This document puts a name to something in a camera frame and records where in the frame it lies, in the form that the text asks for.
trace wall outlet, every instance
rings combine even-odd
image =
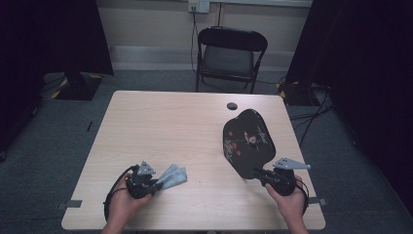
[[[188,1],[188,12],[209,13],[209,2],[189,0]]]

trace hand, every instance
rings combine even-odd
[[[298,180],[297,185],[302,187],[302,178],[298,175],[296,175],[295,178]],[[265,184],[265,188],[267,188],[270,196],[276,201],[289,231],[292,234],[309,233],[303,220],[303,192],[300,189],[295,188],[291,195],[282,196],[268,183]]]
[[[131,174],[126,174],[116,185],[112,200],[109,205],[109,217],[103,227],[102,233],[122,233],[125,226],[134,218],[137,211],[144,207],[152,199],[151,194],[147,194],[141,199],[134,199],[127,189],[126,180]]]

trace chair backrest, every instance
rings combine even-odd
[[[198,35],[201,45],[222,47],[234,50],[265,52],[267,39],[259,32],[232,27],[212,26],[203,29]]]

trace wooden table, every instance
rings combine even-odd
[[[228,102],[238,105],[229,110]],[[226,160],[222,130],[252,108],[264,118],[281,156],[303,162],[282,99],[278,96],[118,91],[113,95],[72,200],[62,220],[67,230],[100,230],[103,201],[118,176],[142,161],[159,177],[171,164],[184,167],[188,181],[158,192],[128,226],[132,230],[286,229],[274,200],[258,179],[242,179]],[[272,162],[265,169],[272,169]],[[316,196],[310,176],[303,177]],[[309,229],[325,226],[319,204],[304,215]]]

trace gray carpet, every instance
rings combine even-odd
[[[260,72],[254,93],[276,94],[276,86],[268,83],[279,82],[283,75]],[[60,76],[50,74],[45,80]],[[244,84],[208,83],[201,84],[201,92],[248,92]],[[37,115],[10,145],[7,160],[0,164],[0,233],[71,233],[61,228],[64,211],[56,206],[70,200],[112,94],[117,90],[194,92],[195,78],[190,70],[116,71],[114,77],[103,79],[91,101],[52,99],[54,90],[42,93],[44,100]],[[317,95],[322,99],[323,91]],[[317,109],[287,107],[290,116]],[[292,121],[299,141],[307,126],[300,123],[305,120]],[[328,201],[322,207],[326,227],[312,233],[412,233],[410,215],[381,172],[355,148],[349,129],[333,109],[314,120],[302,142],[306,163],[312,165],[314,187],[319,197]]]

